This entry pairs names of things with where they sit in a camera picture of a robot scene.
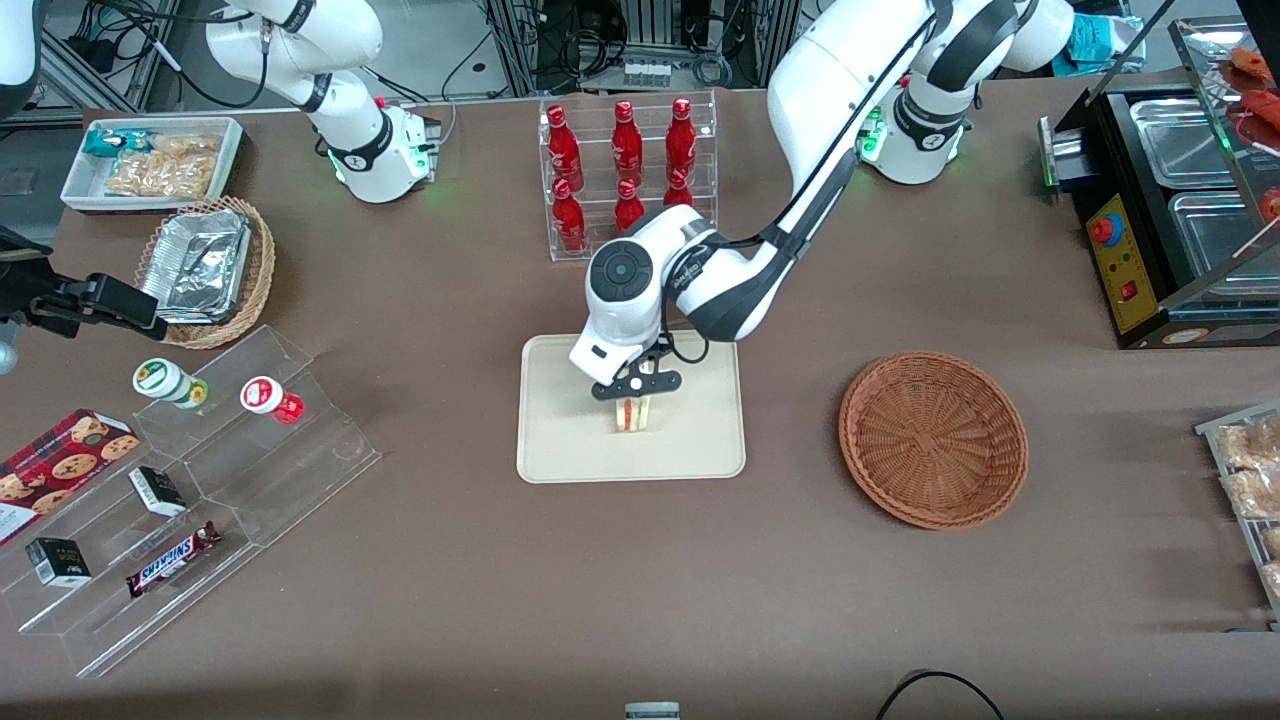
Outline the dark parked right gripper body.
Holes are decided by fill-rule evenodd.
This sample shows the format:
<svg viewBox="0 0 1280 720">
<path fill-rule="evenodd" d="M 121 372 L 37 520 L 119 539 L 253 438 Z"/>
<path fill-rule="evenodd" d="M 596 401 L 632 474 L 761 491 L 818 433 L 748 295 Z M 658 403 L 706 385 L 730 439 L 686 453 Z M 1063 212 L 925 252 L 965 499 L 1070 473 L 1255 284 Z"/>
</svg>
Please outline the dark parked right gripper body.
<svg viewBox="0 0 1280 720">
<path fill-rule="evenodd" d="M 52 249 L 1 225 L 1 323 L 17 322 L 33 299 L 49 291 Z"/>
</svg>

